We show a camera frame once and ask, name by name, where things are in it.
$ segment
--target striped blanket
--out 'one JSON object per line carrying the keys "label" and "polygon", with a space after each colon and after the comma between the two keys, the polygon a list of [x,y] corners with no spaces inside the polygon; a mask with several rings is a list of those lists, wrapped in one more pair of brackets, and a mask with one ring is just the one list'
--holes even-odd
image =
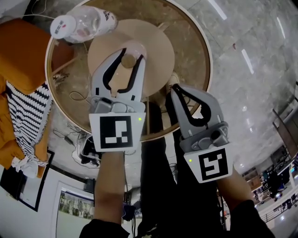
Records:
{"label": "striped blanket", "polygon": [[29,160],[36,161],[39,166],[46,166],[46,162],[35,156],[35,145],[42,138],[53,102],[47,83],[29,95],[24,95],[9,82],[6,85],[16,141]]}

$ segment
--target ceiling light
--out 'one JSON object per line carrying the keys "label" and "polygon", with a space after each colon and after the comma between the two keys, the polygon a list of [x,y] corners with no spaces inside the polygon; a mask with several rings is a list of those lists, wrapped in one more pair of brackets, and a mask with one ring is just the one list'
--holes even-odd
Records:
{"label": "ceiling light", "polygon": [[245,61],[246,61],[246,64],[247,64],[247,66],[248,66],[248,68],[249,68],[251,74],[254,74],[255,72],[254,72],[254,70],[253,70],[253,68],[252,68],[251,60],[250,60],[250,58],[248,57],[248,54],[247,54],[246,50],[243,49],[241,52],[242,52],[242,55],[243,55],[243,57],[244,57],[244,59],[245,59]]}
{"label": "ceiling light", "polygon": [[280,29],[281,29],[281,33],[282,33],[282,35],[283,35],[283,37],[284,37],[284,39],[285,39],[284,29],[283,29],[283,26],[281,25],[281,22],[280,22],[279,17],[277,17],[277,20],[278,20],[279,27],[280,27]]}
{"label": "ceiling light", "polygon": [[220,17],[223,20],[227,19],[227,15],[224,14],[223,10],[220,8],[220,6],[214,0],[208,0],[208,2],[214,7],[214,9],[217,11],[217,13],[220,15]]}

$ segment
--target person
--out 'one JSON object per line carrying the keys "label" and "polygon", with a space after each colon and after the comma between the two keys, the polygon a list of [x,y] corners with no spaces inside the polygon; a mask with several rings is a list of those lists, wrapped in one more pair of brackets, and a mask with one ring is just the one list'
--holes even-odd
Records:
{"label": "person", "polygon": [[[178,76],[173,74],[167,84],[168,92]],[[165,106],[171,124],[177,117],[170,93]],[[150,133],[163,129],[160,107],[149,103]],[[141,211],[142,222],[137,237],[212,237],[230,236],[274,237],[260,218],[252,201],[249,185],[234,169],[229,177],[200,184],[183,158],[179,146],[180,130],[173,133],[177,158],[177,183],[174,181],[165,149],[165,139],[142,143]],[[125,186],[122,152],[104,153],[95,185],[94,219],[81,231],[80,238],[126,238],[129,233],[121,227]],[[217,188],[231,213],[230,231],[224,231],[218,206]]]}

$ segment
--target black sleeve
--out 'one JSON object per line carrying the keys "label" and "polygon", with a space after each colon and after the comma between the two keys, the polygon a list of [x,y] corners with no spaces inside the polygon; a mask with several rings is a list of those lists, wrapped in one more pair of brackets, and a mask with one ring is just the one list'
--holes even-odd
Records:
{"label": "black sleeve", "polygon": [[129,233],[121,225],[97,219],[93,219],[89,224],[85,225],[80,234],[80,238],[127,238],[128,236]]}
{"label": "black sleeve", "polygon": [[245,232],[245,237],[254,237],[256,232],[259,237],[275,237],[260,218],[258,211],[255,209],[255,204],[251,200],[242,202],[231,212],[230,231],[239,236]]}

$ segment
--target bottle cap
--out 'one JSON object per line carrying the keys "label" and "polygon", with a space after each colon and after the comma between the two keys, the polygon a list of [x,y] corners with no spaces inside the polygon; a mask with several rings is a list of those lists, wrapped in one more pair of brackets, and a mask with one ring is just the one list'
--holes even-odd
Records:
{"label": "bottle cap", "polygon": [[50,32],[55,39],[62,39],[70,36],[75,31],[75,28],[75,18],[69,15],[62,15],[52,21]]}

